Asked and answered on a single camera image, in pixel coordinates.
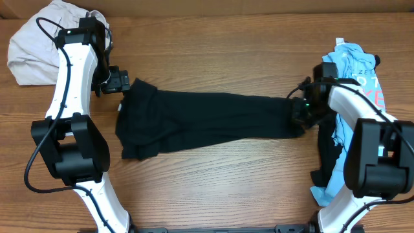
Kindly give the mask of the black t-shirt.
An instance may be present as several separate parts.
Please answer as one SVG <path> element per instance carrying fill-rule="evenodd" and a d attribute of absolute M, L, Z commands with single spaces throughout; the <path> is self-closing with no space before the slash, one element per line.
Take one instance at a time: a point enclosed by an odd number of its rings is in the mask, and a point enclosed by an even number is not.
<path fill-rule="evenodd" d="M 292 100 L 230 93 L 162 91 L 136 79 L 121 101 L 116 136 L 123 159 L 140 161 L 245 138 L 293 139 Z"/>

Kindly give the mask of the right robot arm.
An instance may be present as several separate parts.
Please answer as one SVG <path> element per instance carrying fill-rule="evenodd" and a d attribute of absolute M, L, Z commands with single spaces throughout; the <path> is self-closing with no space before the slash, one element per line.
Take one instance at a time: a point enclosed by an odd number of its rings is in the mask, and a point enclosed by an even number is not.
<path fill-rule="evenodd" d="M 282 225 L 276 232 L 363 232 L 358 224 L 380 205 L 397 200 L 413 187 L 413 123 L 383 112 L 351 78 L 340 78 L 335 63 L 315 66 L 313 77 L 298 85 L 292 121 L 310 128 L 337 113 L 353 131 L 343 166 L 344 185 L 332 202 L 304 225 Z"/>

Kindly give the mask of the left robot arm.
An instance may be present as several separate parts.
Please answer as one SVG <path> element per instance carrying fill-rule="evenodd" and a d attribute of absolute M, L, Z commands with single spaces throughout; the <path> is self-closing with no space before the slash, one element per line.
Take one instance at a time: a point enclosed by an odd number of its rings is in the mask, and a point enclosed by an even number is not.
<path fill-rule="evenodd" d="M 58 30 L 52 39 L 60 59 L 58 79 L 45 119 L 31 126 L 36 148 L 24 183 L 29 190 L 42 192 L 28 179 L 40 154 L 51 176 L 63 181 L 62 190 L 81 197 L 97 232 L 136 232 L 109 180 L 109 147 L 90 117 L 91 94 L 126 93 L 128 73 L 109 64 L 111 32 L 95 17 L 81 18 L 76 28 L 58 26 Z"/>

